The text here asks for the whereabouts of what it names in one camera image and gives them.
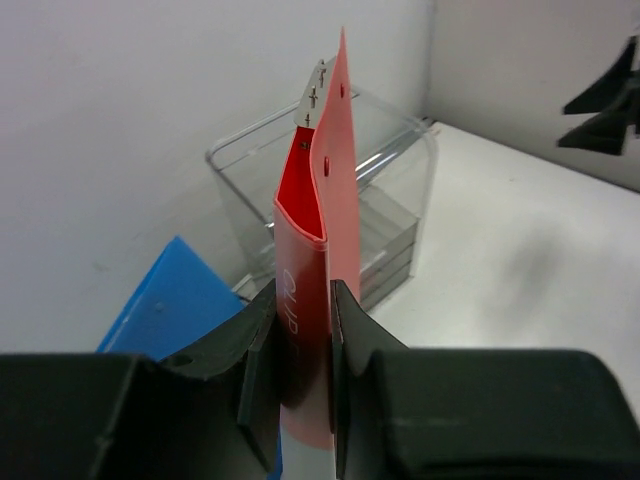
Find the clear plastic box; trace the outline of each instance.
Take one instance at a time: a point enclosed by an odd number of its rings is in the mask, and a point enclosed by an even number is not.
[[[236,290],[251,298],[274,276],[272,208],[297,103],[221,140],[206,154],[245,255]],[[426,125],[352,88],[360,198],[361,303],[371,308],[416,266],[436,165]]]

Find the white wall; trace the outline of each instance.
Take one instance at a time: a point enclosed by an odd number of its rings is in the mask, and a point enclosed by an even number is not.
[[[237,275],[205,150],[294,100],[343,24],[352,81],[420,113],[429,3],[5,0],[0,350],[95,348],[175,234]]]
[[[617,59],[637,0],[439,0],[427,113],[483,137],[640,190],[640,140],[623,157],[556,148],[593,115],[562,107]]]

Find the black plastic part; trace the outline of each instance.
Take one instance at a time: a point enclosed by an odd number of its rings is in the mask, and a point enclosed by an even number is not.
[[[607,155],[624,153],[627,127],[640,131],[640,71],[622,87],[604,111],[558,140],[559,147],[579,148]]]
[[[571,100],[563,109],[565,115],[597,113],[611,104],[632,76],[633,58],[638,45],[636,35],[629,37],[620,57],[593,85]]]
[[[161,365],[0,356],[0,478],[260,479],[275,458],[275,285]]]
[[[408,349],[331,291],[340,479],[640,477],[640,431],[596,357]]]

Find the white table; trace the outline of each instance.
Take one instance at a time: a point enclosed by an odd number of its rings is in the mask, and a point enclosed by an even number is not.
[[[640,413],[640,195],[452,127],[434,133],[418,271],[374,318],[410,346],[590,351]]]

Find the white surface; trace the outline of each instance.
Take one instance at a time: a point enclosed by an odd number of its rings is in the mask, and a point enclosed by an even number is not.
[[[434,130],[418,273],[374,318],[411,346],[591,351],[640,412],[640,195]]]
[[[616,60],[638,6],[638,0],[436,2],[429,115],[640,190],[640,140],[630,136],[622,158],[555,147],[591,116],[561,111]]]
[[[420,113],[429,3],[4,1],[0,351],[92,350],[176,234],[239,280],[204,152],[300,95],[342,25],[354,84]]]

